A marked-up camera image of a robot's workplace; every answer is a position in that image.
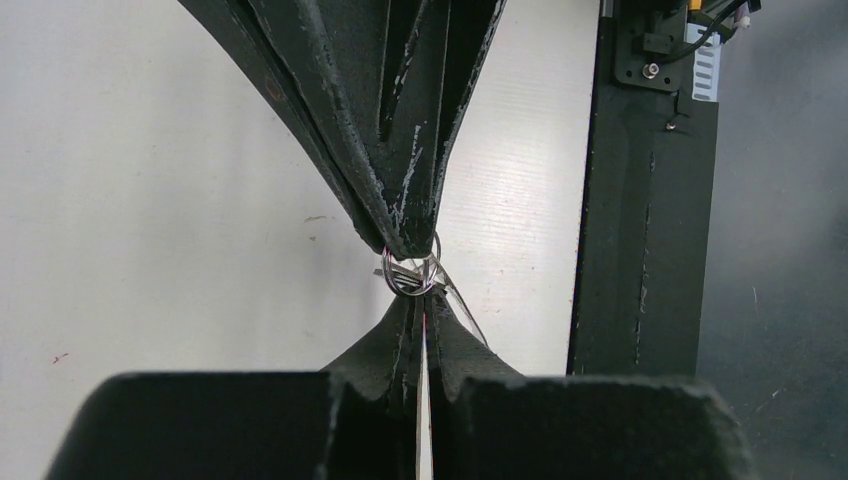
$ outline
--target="gray floor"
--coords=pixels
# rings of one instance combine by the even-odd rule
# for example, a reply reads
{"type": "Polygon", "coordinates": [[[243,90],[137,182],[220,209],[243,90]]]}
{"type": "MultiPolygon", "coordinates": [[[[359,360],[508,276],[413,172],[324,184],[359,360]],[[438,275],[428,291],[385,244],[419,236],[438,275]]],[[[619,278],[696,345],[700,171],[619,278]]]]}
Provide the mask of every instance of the gray floor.
{"type": "MultiPolygon", "coordinates": [[[[110,375],[314,369],[379,320],[377,258],[176,0],[0,5],[0,478],[110,375]]],[[[448,168],[443,263],[529,374],[565,372],[597,9],[508,2],[448,168]]]]}
{"type": "Polygon", "coordinates": [[[848,4],[763,3],[723,52],[699,375],[764,478],[848,478],[848,4]]]}

